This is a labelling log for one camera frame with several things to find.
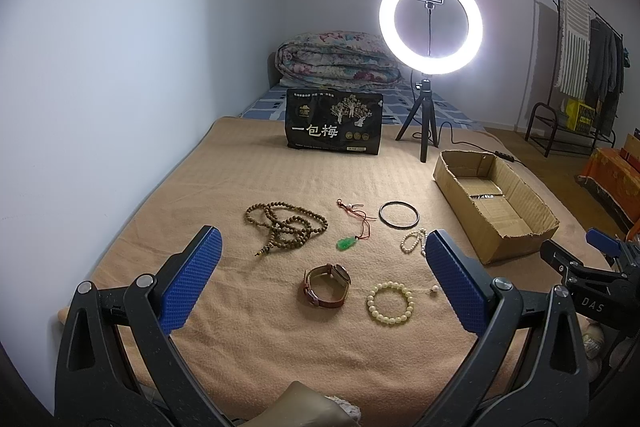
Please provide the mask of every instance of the black package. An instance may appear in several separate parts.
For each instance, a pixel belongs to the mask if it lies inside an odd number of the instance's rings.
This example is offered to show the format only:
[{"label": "black package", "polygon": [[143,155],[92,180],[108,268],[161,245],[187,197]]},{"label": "black package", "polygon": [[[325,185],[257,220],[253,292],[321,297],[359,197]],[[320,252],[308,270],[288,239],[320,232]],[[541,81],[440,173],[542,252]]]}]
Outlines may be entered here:
[{"label": "black package", "polygon": [[382,95],[333,89],[287,89],[289,147],[378,154]]}]

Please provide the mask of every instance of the tree illustration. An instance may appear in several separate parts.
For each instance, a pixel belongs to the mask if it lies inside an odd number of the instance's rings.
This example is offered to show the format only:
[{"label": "tree illustration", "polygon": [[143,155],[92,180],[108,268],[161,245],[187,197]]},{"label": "tree illustration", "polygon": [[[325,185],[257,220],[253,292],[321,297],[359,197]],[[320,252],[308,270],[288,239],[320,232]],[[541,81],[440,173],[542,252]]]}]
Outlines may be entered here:
[{"label": "tree illustration", "polygon": [[347,107],[349,108],[349,118],[354,117],[354,113],[356,107],[358,107],[358,104],[362,105],[360,102],[358,102],[358,99],[354,94],[351,94],[349,98],[343,100],[343,102],[345,102],[347,104]]},{"label": "tree illustration", "polygon": [[365,119],[369,118],[373,113],[363,103],[359,103],[355,110],[355,116],[358,117],[358,121],[354,124],[357,127],[362,127]]},{"label": "tree illustration", "polygon": [[331,107],[331,114],[338,118],[338,124],[342,124],[342,117],[346,116],[348,112],[349,108],[344,100]]}]

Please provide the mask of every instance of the screw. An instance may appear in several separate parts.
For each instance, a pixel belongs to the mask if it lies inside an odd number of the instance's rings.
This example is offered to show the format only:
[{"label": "screw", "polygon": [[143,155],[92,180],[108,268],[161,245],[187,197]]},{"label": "screw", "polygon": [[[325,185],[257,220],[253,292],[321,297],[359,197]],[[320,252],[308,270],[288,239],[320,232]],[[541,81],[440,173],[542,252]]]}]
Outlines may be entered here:
[{"label": "screw", "polygon": [[569,296],[569,290],[567,288],[565,288],[564,286],[556,286],[554,288],[554,292],[556,292],[556,295],[560,296],[560,297],[568,297]]},{"label": "screw", "polygon": [[139,286],[140,288],[148,288],[153,284],[153,282],[154,282],[153,276],[146,273],[136,279],[136,285]]},{"label": "screw", "polygon": [[92,286],[91,283],[89,281],[84,281],[81,282],[78,285],[78,293],[84,295],[85,293],[89,293],[89,290],[91,290]]},{"label": "screw", "polygon": [[500,288],[500,290],[506,291],[513,288],[513,284],[511,284],[511,281],[508,279],[505,279],[504,277],[496,277],[494,279],[494,284],[495,284],[495,287]]}]

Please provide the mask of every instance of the red string necklace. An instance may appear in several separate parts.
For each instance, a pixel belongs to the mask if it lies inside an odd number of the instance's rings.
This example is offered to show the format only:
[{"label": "red string necklace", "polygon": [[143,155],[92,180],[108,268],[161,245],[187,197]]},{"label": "red string necklace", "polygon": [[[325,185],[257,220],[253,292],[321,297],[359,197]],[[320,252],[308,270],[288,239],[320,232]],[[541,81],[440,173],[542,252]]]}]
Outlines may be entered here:
[{"label": "red string necklace", "polygon": [[353,245],[355,245],[358,239],[368,239],[369,237],[371,237],[371,225],[369,224],[369,220],[373,220],[376,218],[367,216],[367,213],[364,210],[356,209],[358,206],[364,206],[363,204],[342,203],[342,200],[337,200],[336,204],[340,208],[343,208],[347,212],[347,214],[351,214],[351,216],[355,216],[358,219],[362,220],[362,229],[360,230],[360,235],[352,235],[351,237],[345,237],[344,239],[338,241],[336,245],[338,250],[347,250],[347,248],[351,248]]}]

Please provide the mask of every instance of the orange floral tablecloth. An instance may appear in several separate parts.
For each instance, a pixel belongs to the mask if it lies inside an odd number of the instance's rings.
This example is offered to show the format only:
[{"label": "orange floral tablecloth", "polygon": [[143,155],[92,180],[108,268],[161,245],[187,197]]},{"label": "orange floral tablecloth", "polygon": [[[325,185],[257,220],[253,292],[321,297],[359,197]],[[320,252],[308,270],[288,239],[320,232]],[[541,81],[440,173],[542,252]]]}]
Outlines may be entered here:
[{"label": "orange floral tablecloth", "polygon": [[624,212],[634,229],[640,227],[640,172],[620,157],[618,149],[594,150],[582,170],[584,178],[591,178]]}]

